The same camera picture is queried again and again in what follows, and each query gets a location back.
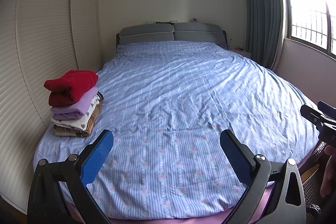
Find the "screw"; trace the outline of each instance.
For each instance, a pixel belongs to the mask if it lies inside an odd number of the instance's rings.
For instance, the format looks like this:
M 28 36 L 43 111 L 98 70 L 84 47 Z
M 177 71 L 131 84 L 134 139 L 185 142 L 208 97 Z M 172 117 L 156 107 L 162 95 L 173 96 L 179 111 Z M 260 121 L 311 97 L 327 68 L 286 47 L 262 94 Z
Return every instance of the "screw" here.
M 45 159 L 39 160 L 39 165 L 43 166 L 45 165 L 45 163 L 46 163 Z
M 256 158 L 257 160 L 259 160 L 259 161 L 264 161 L 264 160 L 266 159 L 265 156 L 262 155 L 262 154 L 257 154 L 257 155 L 255 156 L 255 158 Z
M 68 157 L 69 161 L 75 161 L 77 160 L 77 155 L 76 154 L 71 154 L 69 157 Z
M 289 163 L 290 165 L 295 165 L 295 160 L 292 159 L 292 158 L 289 158 L 289 159 L 288 159 L 288 163 Z

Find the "window frame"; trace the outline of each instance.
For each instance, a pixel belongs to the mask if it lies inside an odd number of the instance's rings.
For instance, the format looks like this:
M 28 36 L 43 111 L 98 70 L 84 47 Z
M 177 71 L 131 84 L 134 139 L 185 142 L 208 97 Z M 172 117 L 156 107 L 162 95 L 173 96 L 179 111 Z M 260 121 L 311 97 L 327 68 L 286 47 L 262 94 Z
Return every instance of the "window frame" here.
M 286 11 L 287 11 L 287 32 L 285 33 L 285 37 L 300 43 L 303 43 L 305 45 L 308 45 L 310 47 L 313 47 L 314 49 L 321 51 L 330 57 L 336 59 L 336 55 L 331 52 L 331 43 L 332 43 L 332 27 L 331 27 L 331 17 L 329 13 L 329 7 L 328 7 L 328 2 L 327 0 L 325 1 L 325 8 L 326 8 L 326 14 L 327 14 L 327 49 L 324 49 L 314 43 L 311 43 L 309 41 L 300 39 L 298 37 L 293 37 L 292 36 L 292 5 L 291 5 L 291 0 L 286 0 Z

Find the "gray curtain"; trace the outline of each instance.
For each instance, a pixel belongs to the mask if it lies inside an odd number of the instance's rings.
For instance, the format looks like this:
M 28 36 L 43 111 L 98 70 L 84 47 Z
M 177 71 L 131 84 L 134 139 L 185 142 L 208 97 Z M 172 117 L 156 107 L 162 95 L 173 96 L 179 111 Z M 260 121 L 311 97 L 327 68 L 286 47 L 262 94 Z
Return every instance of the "gray curtain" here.
M 245 50 L 253 61 L 275 69 L 285 33 L 285 0 L 246 0 Z

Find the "wardrobe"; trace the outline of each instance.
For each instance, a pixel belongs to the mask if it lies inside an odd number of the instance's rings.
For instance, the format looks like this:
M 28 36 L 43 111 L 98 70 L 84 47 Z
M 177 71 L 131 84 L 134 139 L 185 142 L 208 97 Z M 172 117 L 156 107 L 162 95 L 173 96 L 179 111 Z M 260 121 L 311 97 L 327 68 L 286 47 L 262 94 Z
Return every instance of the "wardrobe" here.
M 97 0 L 0 0 L 0 194 L 26 213 L 47 79 L 102 68 Z

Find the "bed headboard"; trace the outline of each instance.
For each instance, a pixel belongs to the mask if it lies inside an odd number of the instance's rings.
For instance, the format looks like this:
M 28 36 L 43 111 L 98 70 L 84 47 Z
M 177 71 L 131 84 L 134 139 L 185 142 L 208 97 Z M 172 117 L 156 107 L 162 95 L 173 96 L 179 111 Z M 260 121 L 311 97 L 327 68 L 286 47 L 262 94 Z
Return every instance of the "bed headboard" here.
M 192 41 L 227 45 L 226 32 L 209 23 L 157 23 L 126 27 L 117 34 L 117 45 L 136 42 Z

